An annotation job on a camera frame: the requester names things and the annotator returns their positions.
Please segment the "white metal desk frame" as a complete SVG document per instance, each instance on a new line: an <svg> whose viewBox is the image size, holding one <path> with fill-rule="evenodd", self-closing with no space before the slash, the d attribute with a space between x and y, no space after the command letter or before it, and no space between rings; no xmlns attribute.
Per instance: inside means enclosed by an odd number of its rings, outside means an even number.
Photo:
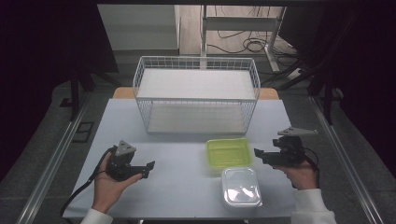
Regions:
<svg viewBox="0 0 396 224"><path fill-rule="evenodd" d="M275 7L278 12L275 17L233 17L233 16L208 16L207 6L201 6L201 47L200 55L207 54L206 33L208 31L236 31L236 32L267 32L270 38L263 46L265 55L273 72L279 72L274 49L276 37L286 11L285 7Z"/></svg>

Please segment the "white cabinet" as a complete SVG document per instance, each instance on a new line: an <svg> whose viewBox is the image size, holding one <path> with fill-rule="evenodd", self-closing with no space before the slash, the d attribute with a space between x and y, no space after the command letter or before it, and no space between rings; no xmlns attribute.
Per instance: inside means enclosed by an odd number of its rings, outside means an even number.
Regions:
<svg viewBox="0 0 396 224"><path fill-rule="evenodd" d="M98 5L114 51L179 53L180 13L175 5Z"/></svg>

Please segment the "green plastic food container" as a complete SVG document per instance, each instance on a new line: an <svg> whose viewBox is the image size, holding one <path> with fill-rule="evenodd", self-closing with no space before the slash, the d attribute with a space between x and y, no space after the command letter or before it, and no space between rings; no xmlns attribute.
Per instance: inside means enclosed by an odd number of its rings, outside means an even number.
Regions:
<svg viewBox="0 0 396 224"><path fill-rule="evenodd" d="M207 164L215 174L229 167L245 167L252 163L245 137L208 140L205 144Z"/></svg>

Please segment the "white wire rack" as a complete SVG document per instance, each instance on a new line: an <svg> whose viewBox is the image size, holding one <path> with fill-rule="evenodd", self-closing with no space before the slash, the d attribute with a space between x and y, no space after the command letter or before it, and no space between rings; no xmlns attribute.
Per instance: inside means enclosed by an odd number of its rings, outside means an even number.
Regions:
<svg viewBox="0 0 396 224"><path fill-rule="evenodd" d="M251 58L143 56L133 89L149 133L240 134L261 83Z"/></svg>

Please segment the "person's left hand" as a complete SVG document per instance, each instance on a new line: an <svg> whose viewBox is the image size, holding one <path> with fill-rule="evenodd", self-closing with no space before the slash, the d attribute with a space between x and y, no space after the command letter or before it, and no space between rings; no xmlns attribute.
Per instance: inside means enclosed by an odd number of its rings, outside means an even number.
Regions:
<svg viewBox="0 0 396 224"><path fill-rule="evenodd" d="M142 178L141 174L133 175L128 179L118 182L106 174L106 166L111 153L107 153L102 161L99 172L94 179L94 195L92 209L106 214L118 201L121 194L132 184Z"/></svg>

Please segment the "black floor bracket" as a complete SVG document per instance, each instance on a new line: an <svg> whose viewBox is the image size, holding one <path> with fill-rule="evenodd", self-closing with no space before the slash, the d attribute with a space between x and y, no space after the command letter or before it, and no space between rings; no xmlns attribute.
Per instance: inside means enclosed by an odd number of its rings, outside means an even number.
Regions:
<svg viewBox="0 0 396 224"><path fill-rule="evenodd" d="M78 125L78 128L74 134L74 137L72 139L73 143L87 143L91 134L92 134L92 129L94 126L93 121L83 121Z"/></svg>

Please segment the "dark tripod stand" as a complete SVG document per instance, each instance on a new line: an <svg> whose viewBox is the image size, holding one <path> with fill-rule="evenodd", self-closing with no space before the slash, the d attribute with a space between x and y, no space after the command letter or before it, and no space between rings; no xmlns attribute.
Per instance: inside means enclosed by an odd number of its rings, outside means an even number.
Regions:
<svg viewBox="0 0 396 224"><path fill-rule="evenodd" d="M82 89L87 92L93 91L95 88L92 75L97 75L99 78L109 82L115 87L121 86L120 82L106 72L101 71L99 68L87 63L76 63L70 71L71 96L69 98L64 98L60 104L60 107L71 108L71 121L77 118L78 112L80 111L79 87L82 87Z"/></svg>
<svg viewBox="0 0 396 224"><path fill-rule="evenodd" d="M332 64L348 31L347 14L335 7L288 7L280 28L280 36L296 49L297 62L291 68L302 67L303 72L276 89L286 90L310 78L307 92L324 91L323 115L330 124L335 87Z"/></svg>

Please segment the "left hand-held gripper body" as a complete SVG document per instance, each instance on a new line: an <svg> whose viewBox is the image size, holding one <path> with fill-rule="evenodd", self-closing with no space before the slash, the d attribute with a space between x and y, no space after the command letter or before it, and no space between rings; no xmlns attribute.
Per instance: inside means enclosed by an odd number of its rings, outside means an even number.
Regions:
<svg viewBox="0 0 396 224"><path fill-rule="evenodd" d="M106 165L106 174L116 181L124 181L133 175L141 173L137 166L132 166L131 161L136 148L123 140L117 146L112 147L109 152L110 158Z"/></svg>

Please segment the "white plastic food container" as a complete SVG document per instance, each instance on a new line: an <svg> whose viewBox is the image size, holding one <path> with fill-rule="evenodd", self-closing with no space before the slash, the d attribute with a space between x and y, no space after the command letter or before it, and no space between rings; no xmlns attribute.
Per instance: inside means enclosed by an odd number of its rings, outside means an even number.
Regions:
<svg viewBox="0 0 396 224"><path fill-rule="evenodd" d="M252 209L262 206L256 172L249 167L230 167L221 174L222 199L230 209Z"/></svg>

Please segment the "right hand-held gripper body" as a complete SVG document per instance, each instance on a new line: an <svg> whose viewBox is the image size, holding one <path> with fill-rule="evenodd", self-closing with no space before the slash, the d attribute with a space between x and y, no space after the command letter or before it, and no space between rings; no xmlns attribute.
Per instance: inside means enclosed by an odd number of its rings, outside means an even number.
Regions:
<svg viewBox="0 0 396 224"><path fill-rule="evenodd" d="M307 130L295 127L289 127L283 131L279 131L278 139L273 140L273 145L280 149L280 155L283 161L280 166L299 166L304 161L312 162L305 154L306 148L300 138L301 135L317 134L317 130Z"/></svg>

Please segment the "person's right hand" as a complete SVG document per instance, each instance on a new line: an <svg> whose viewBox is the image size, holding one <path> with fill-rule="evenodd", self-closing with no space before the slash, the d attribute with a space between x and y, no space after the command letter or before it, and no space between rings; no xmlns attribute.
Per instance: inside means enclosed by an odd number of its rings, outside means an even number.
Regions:
<svg viewBox="0 0 396 224"><path fill-rule="evenodd" d="M296 167L274 166L274 169L282 171L298 190L318 188L316 173L308 163Z"/></svg>

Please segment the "aluminium rail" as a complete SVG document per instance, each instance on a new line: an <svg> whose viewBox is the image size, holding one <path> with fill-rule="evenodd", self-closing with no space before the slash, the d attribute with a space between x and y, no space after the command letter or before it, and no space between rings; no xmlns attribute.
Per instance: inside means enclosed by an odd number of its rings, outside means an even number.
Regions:
<svg viewBox="0 0 396 224"><path fill-rule="evenodd" d="M358 201L361 204L363 212L367 216L368 221L370 224L385 224L371 194L369 193L369 190L363 184L334 127L328 123L325 116L323 115L322 106L319 99L313 96L309 96L308 99L315 109L318 120L331 143L334 153L336 154L351 187L357 195Z"/></svg>
<svg viewBox="0 0 396 224"><path fill-rule="evenodd" d="M44 202L45 196L50 189L50 185L60 168L67 149L69 148L78 129L78 125L86 112L90 98L90 93L85 93L83 95L79 105L80 110L77 112L74 120L69 122L63 137L50 156L49 162L39 177L15 224L33 224L35 217Z"/></svg>

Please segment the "white power strip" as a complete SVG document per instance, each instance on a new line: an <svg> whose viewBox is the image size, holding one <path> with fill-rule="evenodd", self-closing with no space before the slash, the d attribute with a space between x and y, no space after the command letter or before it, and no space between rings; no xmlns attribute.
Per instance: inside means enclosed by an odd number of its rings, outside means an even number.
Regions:
<svg viewBox="0 0 396 224"><path fill-rule="evenodd" d="M292 71L289 75L288 75L288 79L292 80L297 78L304 70L302 68L296 68L294 71Z"/></svg>

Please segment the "dark curtain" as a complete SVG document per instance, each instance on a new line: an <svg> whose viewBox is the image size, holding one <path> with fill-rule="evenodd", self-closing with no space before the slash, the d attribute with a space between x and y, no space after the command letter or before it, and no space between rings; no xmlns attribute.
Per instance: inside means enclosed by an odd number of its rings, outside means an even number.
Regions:
<svg viewBox="0 0 396 224"><path fill-rule="evenodd" d="M358 16L308 91L330 84L341 108L396 177L396 0L358 0ZM329 55L351 8L288 7L279 35L314 67Z"/></svg>
<svg viewBox="0 0 396 224"><path fill-rule="evenodd" d="M0 181L76 75L118 66L96 0L0 0Z"/></svg>

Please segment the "white table cover sheet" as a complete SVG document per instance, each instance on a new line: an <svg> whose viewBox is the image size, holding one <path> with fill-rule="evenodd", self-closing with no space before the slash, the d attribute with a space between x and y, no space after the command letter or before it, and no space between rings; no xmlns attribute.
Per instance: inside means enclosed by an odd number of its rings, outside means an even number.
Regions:
<svg viewBox="0 0 396 224"><path fill-rule="evenodd" d="M220 173L207 164L210 135L148 134L134 100L110 99L76 186L92 174L104 152L124 140L137 148L133 165L154 161L148 178L126 189L110 209L114 218L237 219L287 217L294 206L289 180L256 157L262 206L238 211L224 206Z"/></svg>

